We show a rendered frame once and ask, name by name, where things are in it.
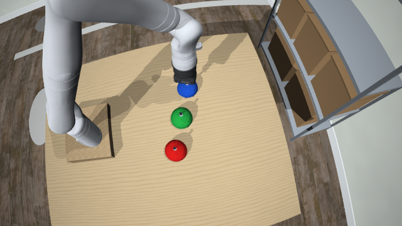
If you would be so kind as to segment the blue bell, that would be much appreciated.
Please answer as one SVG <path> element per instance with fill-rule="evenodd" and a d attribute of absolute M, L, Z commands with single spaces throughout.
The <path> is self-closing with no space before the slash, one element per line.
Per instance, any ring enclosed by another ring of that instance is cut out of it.
<path fill-rule="evenodd" d="M 193 97 L 198 90 L 197 83 L 195 82 L 194 85 L 188 85 L 183 83 L 178 83 L 177 91 L 179 95 L 185 98 Z"/>

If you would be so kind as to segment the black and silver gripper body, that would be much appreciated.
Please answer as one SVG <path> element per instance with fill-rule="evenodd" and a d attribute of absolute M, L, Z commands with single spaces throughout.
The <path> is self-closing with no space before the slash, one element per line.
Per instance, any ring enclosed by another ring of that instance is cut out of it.
<path fill-rule="evenodd" d="M 202 42 L 198 41 L 196 51 L 202 49 Z M 197 78 L 197 54 L 188 61 L 181 62 L 171 55 L 171 64 L 174 72 L 174 82 L 194 85 Z"/>

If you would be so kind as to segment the green bell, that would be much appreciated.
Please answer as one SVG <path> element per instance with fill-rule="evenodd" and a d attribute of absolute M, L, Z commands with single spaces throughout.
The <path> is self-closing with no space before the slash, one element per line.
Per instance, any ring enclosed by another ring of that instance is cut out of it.
<path fill-rule="evenodd" d="M 179 129 L 185 129 L 192 123 L 192 113 L 184 107 L 175 109 L 171 114 L 171 123 Z"/>

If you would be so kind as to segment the red dome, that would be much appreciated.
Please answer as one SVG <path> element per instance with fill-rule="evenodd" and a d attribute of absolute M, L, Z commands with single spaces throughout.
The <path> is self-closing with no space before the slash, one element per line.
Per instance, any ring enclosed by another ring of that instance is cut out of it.
<path fill-rule="evenodd" d="M 187 155 L 187 147 L 179 140 L 171 140 L 165 147 L 165 154 L 171 161 L 181 161 Z"/>

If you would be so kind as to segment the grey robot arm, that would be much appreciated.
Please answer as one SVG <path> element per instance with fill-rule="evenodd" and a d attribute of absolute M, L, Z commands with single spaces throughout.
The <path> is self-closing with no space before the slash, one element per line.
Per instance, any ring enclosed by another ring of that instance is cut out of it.
<path fill-rule="evenodd" d="M 195 56 L 203 28 L 163 0 L 45 0 L 42 69 L 48 125 L 53 132 L 67 133 L 93 148 L 101 143 L 102 132 L 75 102 L 82 68 L 82 22 L 133 24 L 169 32 L 174 36 L 172 55 L 181 62 Z"/>

